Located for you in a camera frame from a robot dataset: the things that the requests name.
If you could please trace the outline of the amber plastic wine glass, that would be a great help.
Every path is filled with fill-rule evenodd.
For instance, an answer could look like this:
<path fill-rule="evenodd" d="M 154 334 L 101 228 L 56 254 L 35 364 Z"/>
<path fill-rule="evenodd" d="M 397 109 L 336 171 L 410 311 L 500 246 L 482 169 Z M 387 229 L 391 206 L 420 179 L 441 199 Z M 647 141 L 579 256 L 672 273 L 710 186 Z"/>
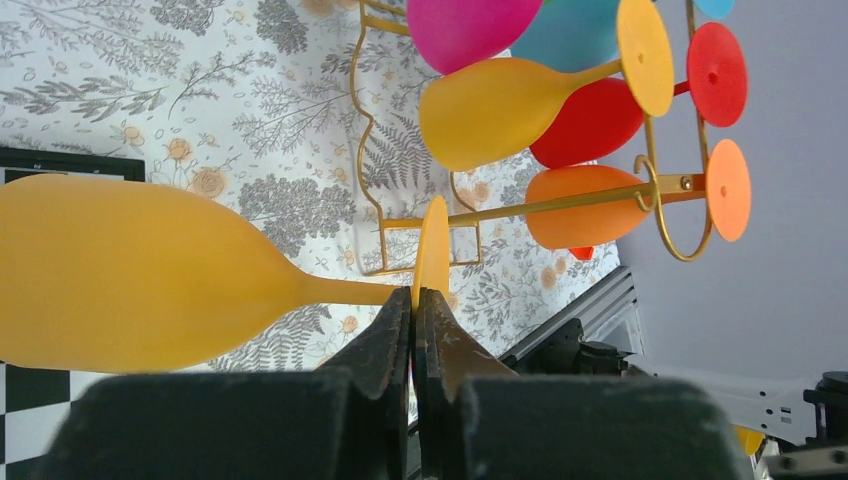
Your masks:
<path fill-rule="evenodd" d="M 616 13 L 619 57 L 575 73 L 498 57 L 430 83 L 420 97 L 419 126 L 431 156 L 465 171 L 515 155 L 536 141 L 580 88 L 620 73 L 640 109 L 670 109 L 675 85 L 670 40 L 650 0 L 626 0 Z"/>

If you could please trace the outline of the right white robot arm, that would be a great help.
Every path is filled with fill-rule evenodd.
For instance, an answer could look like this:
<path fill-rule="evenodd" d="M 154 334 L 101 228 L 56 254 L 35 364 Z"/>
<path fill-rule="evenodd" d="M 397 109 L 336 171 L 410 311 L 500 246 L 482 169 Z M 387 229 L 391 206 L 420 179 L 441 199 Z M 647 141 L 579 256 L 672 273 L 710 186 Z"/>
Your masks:
<path fill-rule="evenodd" d="M 729 421 L 775 440 L 781 451 L 847 443 L 847 373 L 772 380 L 695 370 L 632 354 L 628 369 L 689 382 L 707 392 Z"/>

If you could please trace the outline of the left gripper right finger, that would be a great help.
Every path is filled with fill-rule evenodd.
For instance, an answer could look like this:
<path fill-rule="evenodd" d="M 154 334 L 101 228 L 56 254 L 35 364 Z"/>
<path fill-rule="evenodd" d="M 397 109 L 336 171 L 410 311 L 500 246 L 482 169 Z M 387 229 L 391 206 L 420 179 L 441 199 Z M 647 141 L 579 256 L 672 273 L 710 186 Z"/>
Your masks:
<path fill-rule="evenodd" d="M 415 389 L 427 479 L 748 479 L 707 393 L 675 379 L 520 375 L 420 292 Z"/>

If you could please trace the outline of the red plastic wine glass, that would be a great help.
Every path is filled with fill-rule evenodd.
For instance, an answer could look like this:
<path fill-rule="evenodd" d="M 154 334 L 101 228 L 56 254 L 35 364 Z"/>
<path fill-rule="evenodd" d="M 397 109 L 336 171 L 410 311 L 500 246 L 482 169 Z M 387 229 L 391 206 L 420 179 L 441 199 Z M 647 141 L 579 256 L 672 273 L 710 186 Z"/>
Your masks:
<path fill-rule="evenodd" d="M 734 125 L 748 98 L 744 53 L 724 25 L 697 28 L 686 58 L 686 80 L 673 94 L 689 93 L 696 111 L 714 127 Z M 543 166 L 556 169 L 613 153 L 641 128 L 644 116 L 627 83 L 607 77 L 582 87 L 563 104 L 544 134 L 530 145 Z"/>

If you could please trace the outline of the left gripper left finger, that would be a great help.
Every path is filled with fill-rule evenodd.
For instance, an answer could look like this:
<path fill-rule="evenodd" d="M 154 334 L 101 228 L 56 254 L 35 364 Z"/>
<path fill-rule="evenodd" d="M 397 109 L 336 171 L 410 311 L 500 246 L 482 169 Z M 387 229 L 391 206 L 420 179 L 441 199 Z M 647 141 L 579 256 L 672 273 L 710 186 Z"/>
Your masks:
<path fill-rule="evenodd" d="M 313 371 L 112 376 L 72 407 L 40 479 L 402 479 L 411 293 Z"/>

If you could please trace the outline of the magenta plastic wine glass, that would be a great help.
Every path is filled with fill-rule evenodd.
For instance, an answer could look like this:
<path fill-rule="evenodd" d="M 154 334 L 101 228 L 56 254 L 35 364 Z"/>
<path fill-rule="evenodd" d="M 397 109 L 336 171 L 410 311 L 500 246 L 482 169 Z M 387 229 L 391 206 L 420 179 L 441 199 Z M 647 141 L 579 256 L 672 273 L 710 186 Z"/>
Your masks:
<path fill-rule="evenodd" d="M 508 49 L 542 5 L 542 0 L 410 0 L 406 17 L 421 57 L 450 74 Z"/>

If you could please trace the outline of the yellow plastic wine glass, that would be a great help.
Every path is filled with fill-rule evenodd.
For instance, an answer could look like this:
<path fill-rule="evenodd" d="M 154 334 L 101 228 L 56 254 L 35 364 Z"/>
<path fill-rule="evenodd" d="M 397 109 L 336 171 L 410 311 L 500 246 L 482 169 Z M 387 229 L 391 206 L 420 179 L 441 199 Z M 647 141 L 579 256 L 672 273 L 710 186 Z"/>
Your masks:
<path fill-rule="evenodd" d="M 308 274 L 234 211 L 174 187 L 39 174 L 1 189 L 1 358 L 15 366 L 179 370 L 298 308 L 391 293 Z"/>

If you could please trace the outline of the gold wire glass rack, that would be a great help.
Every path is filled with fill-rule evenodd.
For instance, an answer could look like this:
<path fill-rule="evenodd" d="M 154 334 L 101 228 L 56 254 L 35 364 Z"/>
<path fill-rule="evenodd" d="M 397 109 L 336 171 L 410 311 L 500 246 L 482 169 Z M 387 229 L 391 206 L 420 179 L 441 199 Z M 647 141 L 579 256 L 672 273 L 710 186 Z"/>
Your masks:
<path fill-rule="evenodd" d="M 359 141 L 359 147 L 356 154 L 356 172 L 360 189 L 365 195 L 366 199 L 372 204 L 377 215 L 377 232 L 379 237 L 379 252 L 381 260 L 381 268 L 365 272 L 365 275 L 378 276 L 400 274 L 411 272 L 414 270 L 414 268 L 389 268 L 386 232 L 390 230 L 411 230 L 417 228 L 422 231 L 421 239 L 423 240 L 424 220 L 421 218 L 387 218 L 384 216 L 383 209 L 380 203 L 375 199 L 373 195 L 371 195 L 365 181 L 364 163 L 366 143 L 369 139 L 371 130 L 376 124 L 376 120 L 371 113 L 369 113 L 362 107 L 358 94 L 355 93 L 354 90 L 356 86 L 355 83 L 357 65 L 359 62 L 360 52 L 365 42 L 368 29 L 376 29 L 401 36 L 410 36 L 410 34 L 408 30 L 408 25 L 398 23 L 386 18 L 373 16 L 368 14 L 368 12 L 366 11 L 366 9 L 370 7 L 372 9 L 381 10 L 384 12 L 391 13 L 393 15 L 406 16 L 406 10 L 385 3 L 381 3 L 379 1 L 358 1 L 358 3 L 360 16 L 360 33 L 353 49 L 350 64 L 350 96 L 352 99 L 353 106 L 360 115 L 362 115 L 368 120 L 368 124 Z M 689 41 L 691 41 L 696 30 L 696 8 L 707 17 L 714 18 L 714 16 L 711 16 L 711 14 L 707 12 L 707 9 L 705 7 L 701 7 L 701 4 L 704 4 L 704 1 L 685 1 L 687 33 Z M 469 212 L 449 215 L 447 217 L 447 224 L 449 228 L 474 228 L 478 247 L 477 260 L 451 263 L 450 266 L 470 266 L 482 264 L 484 256 L 482 250 L 481 227 L 479 225 L 482 221 L 515 216 L 525 216 L 529 219 L 532 215 L 538 216 L 542 213 L 552 211 L 569 211 L 580 208 L 585 209 L 589 207 L 594 207 L 596 205 L 608 205 L 623 201 L 632 201 L 635 205 L 637 205 L 639 210 L 645 212 L 646 215 L 649 213 L 653 213 L 655 215 L 661 240 L 663 241 L 663 244 L 665 245 L 669 253 L 677 260 L 682 262 L 692 262 L 703 254 L 704 250 L 706 249 L 709 243 L 710 235 L 713 233 L 713 231 L 718 232 L 718 224 L 712 216 L 712 211 L 710 210 L 709 202 L 707 201 L 708 185 L 706 183 L 706 179 L 708 177 L 707 170 L 709 169 L 711 160 L 707 152 L 706 122 L 703 120 L 700 114 L 696 112 L 697 124 L 699 129 L 699 148 L 703 172 L 698 174 L 681 174 L 677 176 L 660 175 L 657 172 L 656 167 L 655 139 L 653 134 L 652 123 L 654 117 L 649 115 L 649 111 L 645 108 L 648 100 L 652 100 L 653 97 L 648 98 L 650 95 L 642 95 L 645 101 L 639 103 L 641 97 L 639 97 L 639 95 L 636 95 L 638 93 L 638 89 L 636 88 L 636 84 L 638 82 L 634 79 L 631 79 L 631 77 L 635 78 L 636 74 L 627 74 L 627 69 L 625 68 L 627 62 L 624 61 L 624 44 L 627 43 L 625 40 L 631 40 L 630 37 L 626 35 L 626 33 L 627 32 L 618 33 L 618 46 L 621 53 L 620 60 L 607 62 L 603 65 L 577 73 L 556 74 L 560 76 L 564 75 L 565 77 L 563 78 L 567 80 L 566 85 L 563 86 L 563 93 L 558 93 L 557 95 L 559 95 L 559 97 L 562 97 L 564 104 L 565 101 L 572 94 L 574 94 L 574 92 L 577 92 L 578 89 L 603 78 L 610 77 L 614 73 L 622 73 L 626 79 L 626 82 L 628 83 L 628 88 L 630 89 L 630 92 L 634 94 L 634 98 L 637 100 L 637 104 L 640 105 L 644 116 L 643 127 L 645 129 L 645 142 L 648 152 L 647 155 L 638 156 L 636 158 L 634 163 L 634 171 L 636 173 L 639 173 L 641 169 L 645 169 L 649 173 L 649 180 L 640 184 L 622 184 L 621 186 L 618 186 L 616 188 L 607 188 L 604 190 L 560 196 L 543 201 L 529 202 L 520 205 L 499 207 L 489 210 L 474 210 L 470 206 L 470 204 L 465 202 L 457 193 L 458 191 L 454 179 L 454 173 L 450 173 L 449 180 L 451 192 L 454 195 L 455 200 L 460 205 L 464 206 L 465 208 L 468 208 Z M 663 202 L 673 203 L 674 201 L 690 201 L 700 198 L 703 198 L 707 205 L 707 213 L 702 238 L 698 247 L 692 254 L 683 254 L 674 244 L 668 232 L 668 227 L 664 219 Z"/>

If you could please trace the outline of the orange plastic wine glass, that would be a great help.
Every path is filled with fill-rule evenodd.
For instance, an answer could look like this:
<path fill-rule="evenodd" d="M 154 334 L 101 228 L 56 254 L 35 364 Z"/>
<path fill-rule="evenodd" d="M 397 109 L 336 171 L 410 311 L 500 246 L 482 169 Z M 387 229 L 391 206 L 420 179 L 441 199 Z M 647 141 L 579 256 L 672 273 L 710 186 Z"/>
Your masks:
<path fill-rule="evenodd" d="M 532 237 L 550 250 L 594 247 L 626 236 L 652 215 L 667 250 L 691 262 L 713 232 L 727 242 L 745 233 L 752 208 L 751 179 L 734 141 L 718 142 L 701 173 L 661 174 L 644 154 L 634 160 L 634 170 L 631 174 L 604 165 L 578 165 L 537 174 L 527 187 L 525 203 L 558 205 L 525 216 Z M 705 202 L 706 227 L 696 251 L 685 254 L 671 239 L 664 207 L 693 200 Z"/>

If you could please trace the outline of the blue plastic wine glass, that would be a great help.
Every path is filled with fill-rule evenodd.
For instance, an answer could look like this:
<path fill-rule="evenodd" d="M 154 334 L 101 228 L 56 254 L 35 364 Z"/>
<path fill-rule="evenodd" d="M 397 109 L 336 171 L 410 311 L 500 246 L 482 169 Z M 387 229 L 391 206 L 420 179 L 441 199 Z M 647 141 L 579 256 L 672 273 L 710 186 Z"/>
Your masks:
<path fill-rule="evenodd" d="M 618 51 L 619 1 L 546 1 L 510 47 L 491 61 L 498 73 L 522 79 L 539 72 L 573 73 L 605 64 Z"/>

